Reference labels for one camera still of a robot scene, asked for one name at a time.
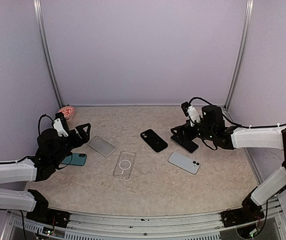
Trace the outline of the black phone with silver edge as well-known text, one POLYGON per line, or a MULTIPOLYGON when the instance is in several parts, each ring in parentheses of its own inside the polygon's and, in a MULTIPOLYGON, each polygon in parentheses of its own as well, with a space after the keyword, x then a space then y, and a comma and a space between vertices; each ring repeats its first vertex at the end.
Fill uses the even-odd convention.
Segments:
POLYGON ((199 148, 199 146, 193 141, 186 141, 175 135, 171 136, 171 140, 190 154, 192 154, 199 148))

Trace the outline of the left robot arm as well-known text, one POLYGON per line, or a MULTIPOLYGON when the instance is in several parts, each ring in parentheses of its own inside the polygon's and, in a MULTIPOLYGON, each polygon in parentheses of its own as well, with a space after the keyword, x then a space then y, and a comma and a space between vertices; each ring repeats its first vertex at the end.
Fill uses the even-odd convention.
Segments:
MULTIPOLYGON (((53 127, 44 130, 37 138, 38 149, 34 156, 0 162, 0 185, 15 182, 41 182, 56 171, 64 169, 62 162, 72 156, 72 150, 90 140, 91 125, 85 123, 75 129, 53 127)), ((29 220, 49 224, 53 220, 69 217, 49 208, 47 199, 37 190, 14 191, 0 188, 0 210, 26 212, 29 220)))

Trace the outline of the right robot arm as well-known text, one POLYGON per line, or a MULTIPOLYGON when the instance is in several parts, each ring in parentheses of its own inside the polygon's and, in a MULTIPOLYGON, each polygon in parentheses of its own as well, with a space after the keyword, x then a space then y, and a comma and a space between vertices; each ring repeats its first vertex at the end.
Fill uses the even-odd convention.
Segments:
POLYGON ((255 187, 243 200, 238 217, 249 222, 257 216, 262 205, 274 195, 286 189, 286 123, 268 126, 243 126, 231 122, 220 107, 206 105, 201 113, 185 102, 181 108, 187 117, 184 124, 171 128, 171 139, 182 148, 193 152, 194 139, 200 139, 204 145, 211 142, 211 150, 264 149, 283 152, 283 162, 268 178, 255 187))

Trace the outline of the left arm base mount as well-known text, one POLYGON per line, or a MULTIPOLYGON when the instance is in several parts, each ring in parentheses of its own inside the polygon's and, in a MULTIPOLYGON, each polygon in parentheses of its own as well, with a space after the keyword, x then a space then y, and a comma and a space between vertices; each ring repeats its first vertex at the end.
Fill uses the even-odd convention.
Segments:
POLYGON ((39 209, 27 212, 26 218, 53 227, 67 228, 70 213, 67 211, 46 208, 44 210, 39 209))

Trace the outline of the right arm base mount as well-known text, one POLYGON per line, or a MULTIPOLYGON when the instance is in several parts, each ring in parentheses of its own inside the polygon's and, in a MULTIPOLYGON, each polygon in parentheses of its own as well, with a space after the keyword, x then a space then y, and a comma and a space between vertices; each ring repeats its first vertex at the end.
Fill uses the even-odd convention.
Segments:
POLYGON ((265 214, 262 209, 252 213, 244 211, 241 207, 221 212, 221 218, 225 228, 254 222, 258 219, 263 219, 264 217, 265 214))

